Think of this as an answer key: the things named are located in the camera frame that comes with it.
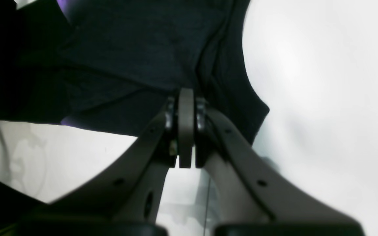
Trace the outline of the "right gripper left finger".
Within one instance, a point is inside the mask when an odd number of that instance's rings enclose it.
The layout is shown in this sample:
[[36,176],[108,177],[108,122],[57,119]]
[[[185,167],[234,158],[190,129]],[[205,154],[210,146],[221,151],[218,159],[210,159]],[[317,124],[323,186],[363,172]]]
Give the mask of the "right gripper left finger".
[[190,168],[195,96],[183,88],[114,163],[17,225],[18,236],[166,236],[156,225],[166,175]]

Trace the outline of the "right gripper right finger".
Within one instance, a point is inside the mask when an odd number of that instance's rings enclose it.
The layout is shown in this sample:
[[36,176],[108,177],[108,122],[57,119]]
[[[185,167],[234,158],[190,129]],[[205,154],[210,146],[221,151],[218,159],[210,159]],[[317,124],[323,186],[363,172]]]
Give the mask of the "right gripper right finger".
[[358,221],[311,197],[272,169],[221,112],[195,100],[196,166],[212,178],[214,236],[363,236]]

